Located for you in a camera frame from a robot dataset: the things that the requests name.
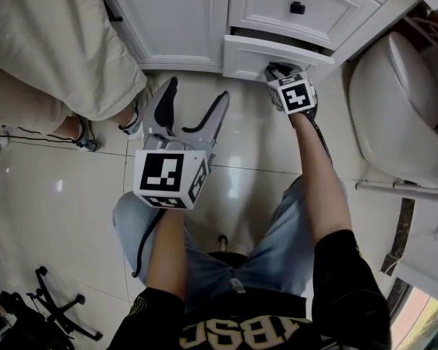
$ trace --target white cabinet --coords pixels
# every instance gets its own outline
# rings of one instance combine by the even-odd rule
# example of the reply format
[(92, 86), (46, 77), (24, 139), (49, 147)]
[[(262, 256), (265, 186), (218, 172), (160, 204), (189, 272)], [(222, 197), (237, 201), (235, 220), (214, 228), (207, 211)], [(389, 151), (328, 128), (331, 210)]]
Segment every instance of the white cabinet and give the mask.
[(110, 0), (143, 69), (222, 71), (228, 0)]
[[(298, 3), (304, 12), (291, 9)], [(230, 0), (228, 24), (335, 50), (379, 6), (375, 0)]]

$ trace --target pipe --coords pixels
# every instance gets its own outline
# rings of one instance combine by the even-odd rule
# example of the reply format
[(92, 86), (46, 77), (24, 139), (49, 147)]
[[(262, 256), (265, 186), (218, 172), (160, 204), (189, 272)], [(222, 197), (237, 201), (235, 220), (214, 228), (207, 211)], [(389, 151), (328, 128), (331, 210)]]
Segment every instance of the pipe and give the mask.
[(370, 185), (364, 182), (358, 182), (356, 184), (356, 190), (366, 190), (376, 193), (385, 193), (389, 195), (395, 195), (397, 197), (411, 198), (413, 200), (428, 200), (438, 202), (438, 193), (420, 192), (414, 190), (400, 190), (389, 187), (379, 187), (377, 185)]
[(393, 188), (397, 190), (414, 190), (415, 192), (438, 194), (438, 188), (420, 187), (418, 185), (412, 185), (412, 184), (393, 183)]

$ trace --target wire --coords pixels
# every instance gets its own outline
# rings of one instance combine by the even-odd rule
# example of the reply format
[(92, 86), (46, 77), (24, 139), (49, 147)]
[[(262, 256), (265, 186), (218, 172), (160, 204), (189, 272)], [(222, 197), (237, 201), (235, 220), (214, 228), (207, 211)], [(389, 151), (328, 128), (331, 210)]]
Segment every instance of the wire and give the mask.
[(395, 260), (393, 263), (390, 264), (390, 266), (388, 268), (385, 269), (385, 273), (389, 273), (389, 270), (392, 269), (392, 267), (394, 267), (395, 265), (397, 265), (397, 262), (400, 261), (401, 259), (399, 258), (398, 260)]
[(159, 209), (158, 213), (155, 215), (154, 219), (151, 221), (149, 226), (147, 227), (147, 230), (145, 234), (143, 235), (141, 242), (138, 246), (138, 255), (137, 255), (137, 269), (131, 274), (133, 277), (138, 277), (139, 272), (141, 271), (141, 256), (143, 253), (143, 248), (145, 247), (146, 240), (149, 237), (149, 235), (152, 233), (156, 225), (161, 221), (162, 216), (166, 212), (166, 209)]
[(35, 139), (32, 137), (25, 137), (25, 136), (0, 135), (0, 137), (12, 137), (14, 139), (35, 140), (35, 141), (48, 141), (51, 143), (59, 143), (59, 144), (73, 144), (73, 141), (55, 141), (55, 140), (49, 140), (49, 139)]
[(324, 149), (326, 151), (326, 154), (328, 155), (329, 160), (331, 161), (331, 164), (333, 164), (333, 159), (331, 158), (331, 154), (329, 154), (328, 146), (326, 145), (326, 141), (325, 141), (325, 139), (323, 137), (323, 134), (321, 133), (320, 128), (316, 124), (315, 120), (313, 118), (311, 118), (307, 113), (303, 113), (303, 114), (307, 116), (307, 118), (310, 121), (310, 123), (312, 124), (313, 128), (316, 130), (316, 133), (317, 133), (318, 137), (321, 140), (321, 144), (323, 145), (323, 147), (324, 147)]
[[(22, 131), (24, 131), (24, 132), (27, 132), (27, 133), (38, 133), (39, 135), (42, 135), (40, 132), (37, 132), (37, 131), (30, 131), (30, 130), (26, 130), (26, 129), (24, 129), (24, 128), (21, 128), (21, 127), (18, 127), (20, 130), (22, 130)], [(59, 139), (59, 140), (72, 140), (71, 138), (69, 138), (69, 137), (60, 137), (60, 136), (55, 136), (55, 135), (47, 135), (47, 136), (50, 136), (50, 137), (55, 137), (56, 139)]]
[[(77, 118), (78, 118), (78, 120), (80, 120), (80, 125), (82, 126), (82, 135), (81, 136), (84, 136), (84, 133), (85, 133), (85, 123), (83, 122), (81, 116), (77, 115)], [(96, 136), (94, 135), (93, 126), (92, 126), (92, 123), (91, 123), (90, 120), (88, 121), (88, 130), (89, 130), (89, 133), (90, 133), (90, 138), (91, 139), (95, 139)]]
[(172, 131), (170, 128), (166, 127), (166, 130), (167, 130), (167, 133), (169, 134), (169, 136), (176, 137), (174, 131)]
[[(148, 133), (145, 135), (145, 142), (149, 136), (154, 136), (154, 137), (158, 138), (160, 135), (158, 135), (157, 133)], [(188, 150), (186, 148), (190, 148), (191, 150), (197, 150), (197, 148), (195, 148), (193, 145), (187, 144), (184, 141), (181, 141), (179, 139), (164, 139), (164, 140), (167, 142), (181, 143), (183, 145), (183, 147), (185, 148), (184, 150)]]
[(41, 311), (39, 310), (39, 307), (37, 307), (37, 305), (36, 305), (36, 301), (35, 301), (34, 295), (28, 295), (28, 296), (31, 298), (32, 303), (36, 306), (37, 312), (40, 314)]

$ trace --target knee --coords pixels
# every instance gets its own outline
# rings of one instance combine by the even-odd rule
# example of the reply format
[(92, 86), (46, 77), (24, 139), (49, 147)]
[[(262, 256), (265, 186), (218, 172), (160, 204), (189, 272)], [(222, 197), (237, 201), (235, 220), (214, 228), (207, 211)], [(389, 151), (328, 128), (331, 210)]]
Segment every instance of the knee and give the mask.
[(115, 228), (137, 226), (147, 227), (158, 210), (149, 207), (141, 201), (133, 192), (125, 193), (118, 200), (112, 213), (112, 221)]

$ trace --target black knob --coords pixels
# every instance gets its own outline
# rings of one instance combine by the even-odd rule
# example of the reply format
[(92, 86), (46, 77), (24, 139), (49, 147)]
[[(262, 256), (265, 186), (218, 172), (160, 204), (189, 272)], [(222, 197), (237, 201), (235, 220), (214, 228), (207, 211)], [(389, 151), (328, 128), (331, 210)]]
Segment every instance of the black knob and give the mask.
[(305, 6), (300, 4), (299, 1), (294, 1), (291, 4), (291, 13), (295, 15), (303, 15), (305, 13)]

